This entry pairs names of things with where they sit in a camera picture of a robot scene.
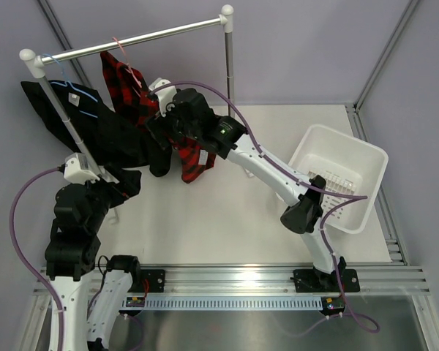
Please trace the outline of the red black plaid shirt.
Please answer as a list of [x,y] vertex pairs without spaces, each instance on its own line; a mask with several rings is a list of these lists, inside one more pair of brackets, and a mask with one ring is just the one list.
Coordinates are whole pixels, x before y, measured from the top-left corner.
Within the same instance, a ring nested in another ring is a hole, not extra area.
[[149,89],[142,73],[132,69],[143,85],[143,88],[139,89],[125,63],[107,51],[100,54],[100,59],[114,110],[141,131],[142,147],[153,176],[162,177],[169,173],[173,151],[177,151],[181,159],[181,179],[186,184],[192,183],[214,167],[216,156],[208,153],[197,141],[187,137],[178,142],[170,140],[171,147],[161,149],[145,127],[146,119],[157,113],[159,108],[156,102],[147,97]]

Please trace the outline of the pink clothes hanger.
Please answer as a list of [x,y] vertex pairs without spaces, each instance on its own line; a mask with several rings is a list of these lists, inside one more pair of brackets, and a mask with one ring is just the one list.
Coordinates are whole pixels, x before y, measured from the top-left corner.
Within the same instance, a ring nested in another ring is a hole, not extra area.
[[131,65],[130,65],[130,62],[129,62],[128,55],[127,55],[127,53],[126,53],[124,47],[121,45],[121,43],[119,42],[119,40],[118,40],[116,37],[112,37],[112,40],[118,45],[120,51],[122,52],[122,54],[123,54],[123,56],[124,56],[124,58],[125,58],[125,61],[126,61],[125,63],[126,63],[126,65],[127,65],[127,71],[131,74],[133,80],[134,80],[135,83],[138,85],[138,88],[139,88],[139,89],[142,89],[142,88],[143,88],[143,85],[142,85],[142,83],[138,80],[138,78],[137,78],[137,76],[135,75],[135,73],[133,72],[132,67],[131,67]]

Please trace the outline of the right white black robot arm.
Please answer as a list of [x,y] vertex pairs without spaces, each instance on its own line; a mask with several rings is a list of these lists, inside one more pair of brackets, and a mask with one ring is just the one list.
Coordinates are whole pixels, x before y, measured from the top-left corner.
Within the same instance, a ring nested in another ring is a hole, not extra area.
[[147,97],[157,101],[160,109],[160,116],[147,122],[160,143],[168,138],[188,137],[269,186],[287,206],[280,217],[282,225],[299,234],[311,254],[313,277],[308,285],[326,292],[344,291],[345,258],[332,247],[325,231],[330,214],[322,208],[323,198],[328,194],[323,177],[306,177],[267,152],[229,99],[225,102],[234,116],[216,115],[204,95],[192,87],[177,89],[169,83],[151,88]]

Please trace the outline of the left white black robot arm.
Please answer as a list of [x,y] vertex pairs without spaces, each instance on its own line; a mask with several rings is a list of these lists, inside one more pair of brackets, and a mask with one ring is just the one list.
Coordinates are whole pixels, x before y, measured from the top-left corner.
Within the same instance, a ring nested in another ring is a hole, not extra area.
[[55,218],[45,250],[53,296],[50,350],[107,350],[122,298],[142,285],[138,258],[115,255],[108,262],[96,303],[89,305],[100,248],[97,234],[109,210],[141,189],[140,171],[114,170],[113,174],[114,182],[69,184],[56,194]]

